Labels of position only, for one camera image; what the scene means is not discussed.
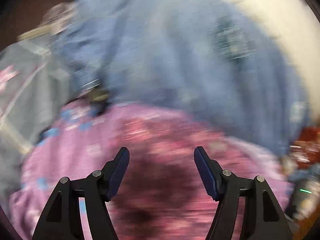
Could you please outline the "small black clip object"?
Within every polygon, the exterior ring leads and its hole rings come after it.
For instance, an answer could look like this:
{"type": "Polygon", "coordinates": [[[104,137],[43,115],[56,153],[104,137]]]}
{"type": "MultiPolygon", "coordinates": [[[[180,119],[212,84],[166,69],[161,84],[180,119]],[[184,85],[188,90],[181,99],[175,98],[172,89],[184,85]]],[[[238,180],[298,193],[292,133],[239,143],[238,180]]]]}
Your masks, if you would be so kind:
{"type": "Polygon", "coordinates": [[[100,87],[94,87],[86,93],[85,99],[90,104],[93,115],[99,116],[105,113],[110,106],[110,92],[100,87]]]}

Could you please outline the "maroon floral patterned garment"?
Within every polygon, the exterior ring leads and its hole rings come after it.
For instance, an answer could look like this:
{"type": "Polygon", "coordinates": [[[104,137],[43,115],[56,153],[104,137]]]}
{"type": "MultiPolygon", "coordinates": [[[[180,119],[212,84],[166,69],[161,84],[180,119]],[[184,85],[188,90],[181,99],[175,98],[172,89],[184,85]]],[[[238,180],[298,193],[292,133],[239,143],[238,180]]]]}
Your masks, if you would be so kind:
{"type": "Polygon", "coordinates": [[[123,118],[116,130],[130,162],[110,216],[120,239],[205,239],[217,203],[194,163],[197,146],[237,176],[266,177],[282,207],[289,184],[276,161],[253,159],[221,135],[185,118],[123,118]]]}

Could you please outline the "purple floral bed sheet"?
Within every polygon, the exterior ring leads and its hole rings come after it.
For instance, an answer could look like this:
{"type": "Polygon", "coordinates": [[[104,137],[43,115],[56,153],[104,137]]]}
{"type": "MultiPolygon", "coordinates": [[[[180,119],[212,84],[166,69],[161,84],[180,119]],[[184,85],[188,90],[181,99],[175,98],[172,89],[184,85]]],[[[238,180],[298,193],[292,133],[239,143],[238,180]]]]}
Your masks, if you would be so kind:
{"type": "MultiPolygon", "coordinates": [[[[96,117],[84,103],[73,102],[63,108],[60,118],[27,156],[22,167],[21,189],[10,197],[11,222],[23,239],[32,238],[42,209],[59,179],[65,176],[81,179],[101,169],[124,147],[119,146],[116,139],[119,121],[135,117],[185,118],[221,135],[237,148],[247,151],[253,159],[267,158],[276,161],[280,167],[278,159],[265,148],[227,137],[182,111],[132,103],[113,106],[96,117]]],[[[281,168],[280,174],[286,180],[281,168]]]]}

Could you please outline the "cluttered items pile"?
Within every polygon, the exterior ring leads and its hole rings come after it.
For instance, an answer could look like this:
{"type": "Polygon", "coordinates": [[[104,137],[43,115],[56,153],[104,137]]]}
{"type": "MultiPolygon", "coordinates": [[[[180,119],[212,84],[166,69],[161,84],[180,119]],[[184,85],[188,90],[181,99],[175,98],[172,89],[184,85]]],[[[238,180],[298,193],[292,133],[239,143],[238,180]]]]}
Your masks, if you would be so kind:
{"type": "Polygon", "coordinates": [[[319,163],[307,170],[295,171],[289,176],[289,182],[294,188],[285,213],[293,220],[309,218],[319,204],[319,163]]]}

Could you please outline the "red plastic bag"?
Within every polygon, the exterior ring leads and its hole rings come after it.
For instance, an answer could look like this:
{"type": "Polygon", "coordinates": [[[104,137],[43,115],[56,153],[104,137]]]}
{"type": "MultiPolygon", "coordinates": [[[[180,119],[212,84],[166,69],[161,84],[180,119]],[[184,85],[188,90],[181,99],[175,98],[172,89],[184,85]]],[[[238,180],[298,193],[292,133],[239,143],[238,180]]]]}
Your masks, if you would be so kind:
{"type": "Polygon", "coordinates": [[[290,145],[290,157],[298,169],[307,169],[319,163],[319,127],[306,127],[290,145]]]}

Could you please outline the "grey star patterned pillow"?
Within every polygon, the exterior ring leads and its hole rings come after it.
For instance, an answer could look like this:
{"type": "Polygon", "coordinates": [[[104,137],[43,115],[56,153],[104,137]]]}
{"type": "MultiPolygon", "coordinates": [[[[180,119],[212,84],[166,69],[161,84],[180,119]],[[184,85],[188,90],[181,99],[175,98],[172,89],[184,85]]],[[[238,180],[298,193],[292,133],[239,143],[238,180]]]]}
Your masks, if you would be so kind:
{"type": "Polygon", "coordinates": [[[24,156],[73,94],[70,76],[49,38],[22,40],[1,51],[1,70],[17,75],[1,91],[1,205],[20,188],[24,156]]]}

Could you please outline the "blue plaid quilt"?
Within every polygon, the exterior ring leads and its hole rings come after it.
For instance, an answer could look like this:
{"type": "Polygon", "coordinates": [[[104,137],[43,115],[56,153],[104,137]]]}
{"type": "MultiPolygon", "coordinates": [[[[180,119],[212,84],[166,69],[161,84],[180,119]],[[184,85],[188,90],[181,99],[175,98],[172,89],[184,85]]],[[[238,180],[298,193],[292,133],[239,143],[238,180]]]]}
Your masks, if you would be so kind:
{"type": "Polygon", "coordinates": [[[222,0],[75,0],[53,53],[80,93],[188,111],[287,153],[308,124],[300,78],[272,38],[222,0]]]}

